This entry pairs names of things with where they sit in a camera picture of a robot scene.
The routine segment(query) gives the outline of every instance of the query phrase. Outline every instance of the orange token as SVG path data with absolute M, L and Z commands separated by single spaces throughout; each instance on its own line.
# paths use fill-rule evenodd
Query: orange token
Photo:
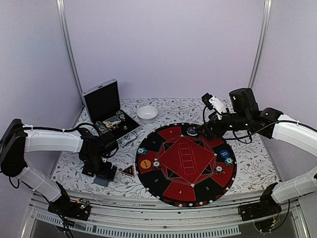
M 149 167 L 151 167 L 151 162 L 149 160 L 142 160 L 140 162 L 140 166 L 142 169 L 148 169 Z

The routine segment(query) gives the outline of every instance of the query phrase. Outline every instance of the black cable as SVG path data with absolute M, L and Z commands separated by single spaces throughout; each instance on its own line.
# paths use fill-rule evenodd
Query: black cable
M 232 131 L 232 133 L 233 133 L 234 138 L 236 138 L 239 142 L 241 142 L 241 143 L 243 143 L 243 144 L 250 144 L 250 143 L 252 143 L 252 136 L 249 136 L 249 139 L 250 139 L 250 141 L 249 141 L 249 142 L 244 142 L 244 141 L 242 141 L 242 140 L 238 139 L 238 137 L 237 137 L 237 135 L 236 135 L 236 132 L 235 132 L 235 131 Z
M 206 111 L 206 108 L 207 108 L 207 106 L 205 106 L 204 109 L 203 109 L 203 121 L 204 121 L 204 124 L 205 124 L 205 125 L 207 125 L 207 124 L 206 124 L 206 120 L 205 120 L 205 111 Z
M 272 230 L 269 230 L 269 231 L 266 231 L 266 232 L 264 231 L 264 232 L 262 232 L 262 233 L 270 233 L 270 232 L 273 232 L 273 231 L 276 231 L 277 229 L 279 229 L 279 228 L 286 222 L 286 219 L 287 219 L 288 214 L 289 214 L 290 206 L 291 206 L 291 201 L 290 201 L 290 199 L 289 199 L 289 200 L 288 200 L 287 213 L 286 213 L 286 216 L 285 216 L 284 220 L 282 221 L 282 223 L 281 223 L 278 227 L 275 227 L 275 228 L 273 228 Z
M 73 128 L 73 129 L 78 129 L 78 128 L 80 128 L 80 127 L 83 126 L 83 125 L 89 125 L 89 126 L 91 126 L 92 128 L 94 128 L 94 129 L 97 131 L 98 135 L 101 135 L 101 132 L 100 132 L 100 130 L 98 129 L 98 127 L 96 127 L 94 124 L 91 124 L 91 123 L 83 122 L 83 123 L 80 123 L 78 126 L 76 126 L 76 127 Z
M 117 153 L 118 150 L 119 150 L 119 146 L 115 149 L 115 152 L 112 155 L 105 155 L 104 158 L 109 159 L 113 157 Z
M 227 117 L 227 116 L 230 115 L 230 114 L 222 114 L 222 113 L 218 112 L 215 107 L 214 107 L 213 109 L 214 109 L 214 111 L 215 111 L 218 115 L 220 115 L 220 116 L 222 116 L 222 117 Z
M 12 187 L 14 187 L 15 189 L 18 189 L 18 188 L 20 187 L 20 180 L 18 180 L 18 185 L 17 185 L 17 186 L 15 186 L 15 185 L 12 183 L 11 177 L 9 177 L 9 182 L 10 182 L 10 184 L 12 185 Z
M 209 128 L 208 128 L 208 126 L 207 126 L 207 123 L 206 123 L 206 119 L 205 119 L 205 111 L 206 111 L 206 108 L 207 108 L 207 106 L 205 106 L 204 109 L 203 109 L 204 128 L 205 128 L 205 132 L 206 132 L 207 134 L 212 135 L 212 132 L 209 130 Z
M 77 129 L 79 129 L 81 126 L 83 125 L 89 125 L 89 126 L 92 126 L 99 135 L 101 135 L 100 131 L 97 129 L 97 127 L 93 124 L 90 124 L 90 123 L 81 123 L 79 124 L 78 126 L 72 128 L 72 129 L 58 129 L 58 128 L 53 128 L 53 127 L 43 127 L 43 126 L 34 126 L 34 127 L 21 127 L 21 128 L 17 128 L 17 129 L 14 129 L 12 131 L 10 131 L 8 133 L 8 135 L 5 137 L 5 139 L 2 141 L 2 144 L 6 144 L 8 140 L 8 138 L 11 138 L 11 136 L 16 133 L 16 132 L 19 132 L 19 131 L 25 131 L 25 130 L 50 130 L 50 131 L 57 131 L 57 132 L 74 132 L 76 131 Z
M 241 136 L 241 137 L 237 137 L 237 138 L 224 138 L 224 140 L 237 140 L 237 139 L 248 138 L 249 136 L 255 135 L 255 134 L 259 133 L 261 130 L 264 130 L 264 129 L 270 127 L 271 125 L 278 124 L 278 123 L 281 123 L 281 122 L 287 122 L 287 123 L 301 125 L 301 126 L 306 127 L 306 128 L 308 128 L 308 129 L 310 129 L 310 130 L 312 130 L 312 131 L 317 133 L 317 130 L 315 128 L 312 128 L 309 125 L 305 125 L 303 123 L 300 123 L 300 122 L 297 122 L 297 121 L 293 121 L 293 120 L 278 120 L 278 121 L 272 122 L 272 123 L 262 127 L 261 129 L 257 130 L 256 132 L 251 133 L 250 135 L 245 135 L 245 136 Z

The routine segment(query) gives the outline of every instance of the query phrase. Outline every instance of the red and black board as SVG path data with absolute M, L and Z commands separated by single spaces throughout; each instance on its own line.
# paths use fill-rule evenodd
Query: red and black board
M 143 186 L 159 200 L 179 207 L 216 201 L 232 186 L 237 171 L 230 145 L 222 139 L 189 136 L 191 126 L 198 125 L 177 123 L 155 130 L 141 142 L 142 153 L 136 155 Z

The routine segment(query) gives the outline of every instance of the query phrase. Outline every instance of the white wall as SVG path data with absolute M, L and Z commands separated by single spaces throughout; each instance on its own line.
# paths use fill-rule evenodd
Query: white wall
M 267 38 L 255 84 L 259 107 L 273 107 L 317 128 L 317 2 L 273 1 Z M 317 165 L 312 155 L 266 140 L 283 180 Z M 311 237 L 317 237 L 317 194 L 300 199 Z
M 228 98 L 248 84 L 264 1 L 68 0 L 83 89 L 117 78 L 121 98 Z
M 81 104 L 62 40 L 55 1 L 0 1 L 0 137 L 12 119 L 70 127 Z M 48 173 L 56 153 L 30 153 Z M 0 237 L 18 238 L 32 191 L 0 174 Z

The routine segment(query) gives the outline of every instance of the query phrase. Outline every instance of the black triangle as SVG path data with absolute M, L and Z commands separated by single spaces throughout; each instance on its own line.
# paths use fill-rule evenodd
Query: black triangle
M 202 175 L 209 175 L 209 174 L 212 174 L 212 169 L 211 169 L 210 164 L 207 166 L 207 168 L 205 168 Z
M 167 168 L 167 177 L 169 179 L 180 178 L 180 176 L 178 174 L 174 173 L 172 170 L 169 170 L 168 168 Z
M 129 176 L 134 176 L 134 166 L 130 165 L 126 169 L 122 170 L 121 172 L 123 172 L 124 174 L 129 175 Z
M 196 144 L 198 144 L 199 146 L 201 146 L 201 147 L 205 147 L 205 145 L 204 145 L 204 143 L 203 143 L 203 141 L 202 140 L 197 140 L 197 141 L 194 141 Z
M 176 173 L 172 173 L 171 176 L 168 177 L 169 179 L 175 179 L 175 178 L 180 178 L 180 176 Z
M 174 142 L 173 143 L 164 143 L 164 151 L 168 150 L 173 144 L 174 144 Z
M 167 168 L 167 177 L 169 178 L 174 172 Z

